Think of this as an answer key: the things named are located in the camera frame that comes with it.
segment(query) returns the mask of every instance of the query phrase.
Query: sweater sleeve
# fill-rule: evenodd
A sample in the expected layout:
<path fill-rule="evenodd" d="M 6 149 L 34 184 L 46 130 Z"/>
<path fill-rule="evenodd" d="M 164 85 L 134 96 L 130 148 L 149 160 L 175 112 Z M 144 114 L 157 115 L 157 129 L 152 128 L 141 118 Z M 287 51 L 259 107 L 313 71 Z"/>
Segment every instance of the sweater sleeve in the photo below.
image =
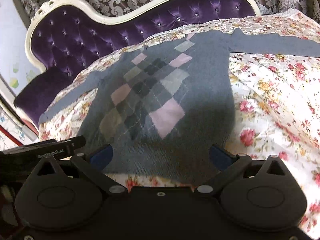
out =
<path fill-rule="evenodd" d="M 273 33 L 246 35 L 240 29 L 234 30 L 228 47 L 230 52 L 320 57 L 317 42 Z"/>

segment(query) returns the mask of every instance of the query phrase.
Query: sofa armrest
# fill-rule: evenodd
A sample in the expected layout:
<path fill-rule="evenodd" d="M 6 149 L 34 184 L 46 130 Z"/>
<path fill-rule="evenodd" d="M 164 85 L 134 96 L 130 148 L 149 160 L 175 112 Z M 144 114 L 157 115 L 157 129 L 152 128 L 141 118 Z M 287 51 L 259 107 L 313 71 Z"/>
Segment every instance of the sofa armrest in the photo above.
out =
<path fill-rule="evenodd" d="M 20 108 L 39 128 L 39 118 L 72 80 L 58 68 L 50 68 L 36 76 L 15 98 L 13 104 Z"/>

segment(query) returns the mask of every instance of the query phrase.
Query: red cable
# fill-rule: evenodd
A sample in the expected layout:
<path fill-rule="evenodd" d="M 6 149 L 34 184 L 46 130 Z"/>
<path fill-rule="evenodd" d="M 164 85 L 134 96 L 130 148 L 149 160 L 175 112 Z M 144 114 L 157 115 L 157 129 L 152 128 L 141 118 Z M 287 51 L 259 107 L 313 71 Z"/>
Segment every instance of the red cable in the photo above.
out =
<path fill-rule="evenodd" d="M 18 141 L 15 137 L 12 136 L 11 133 L 9 133 L 6 129 L 4 129 L 2 127 L 2 125 L 0 125 L 0 131 L 4 133 L 5 136 L 7 136 L 11 141 L 13 141 L 16 145 L 18 146 L 23 146 L 23 144 Z"/>

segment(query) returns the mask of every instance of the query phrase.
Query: tufted sofa backrest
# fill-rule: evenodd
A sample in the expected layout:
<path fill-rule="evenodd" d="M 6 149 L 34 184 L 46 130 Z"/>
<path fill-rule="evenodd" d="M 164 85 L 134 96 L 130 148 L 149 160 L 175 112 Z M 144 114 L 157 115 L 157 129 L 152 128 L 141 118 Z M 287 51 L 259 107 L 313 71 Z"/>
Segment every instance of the tufted sofa backrest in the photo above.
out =
<path fill-rule="evenodd" d="M 255 15 L 247 0 L 170 0 L 128 22 L 104 25 L 74 6 L 50 12 L 35 28 L 33 54 L 70 81 L 100 57 L 179 26 Z"/>

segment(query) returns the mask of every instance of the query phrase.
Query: floral bedspread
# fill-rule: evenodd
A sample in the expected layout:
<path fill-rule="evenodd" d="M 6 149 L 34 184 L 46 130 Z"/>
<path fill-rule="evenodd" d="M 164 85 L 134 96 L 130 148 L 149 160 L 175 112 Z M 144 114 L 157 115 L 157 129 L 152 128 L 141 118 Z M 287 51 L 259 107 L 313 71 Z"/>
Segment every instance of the floral bedspread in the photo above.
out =
<path fill-rule="evenodd" d="M 232 33 L 235 28 L 250 34 L 279 33 L 320 42 L 320 25 L 297 10 L 273 16 L 186 25 L 156 34 L 139 45 L 126 47 L 100 58 L 82 71 L 73 84 L 62 90 L 51 106 L 83 82 L 88 73 L 104 70 L 125 51 L 211 29 Z M 308 209 L 300 228 L 310 237 L 319 238 L 320 58 L 232 53 L 229 70 L 236 107 L 236 125 L 226 149 L 233 154 L 249 154 L 253 159 L 264 160 L 271 154 L 279 155 L 308 200 Z M 51 120 L 41 123 L 41 139 L 63 140 L 76 136 L 96 92 L 97 89 L 83 94 Z M 160 177 L 107 175 L 129 190 L 133 186 L 181 185 Z"/>

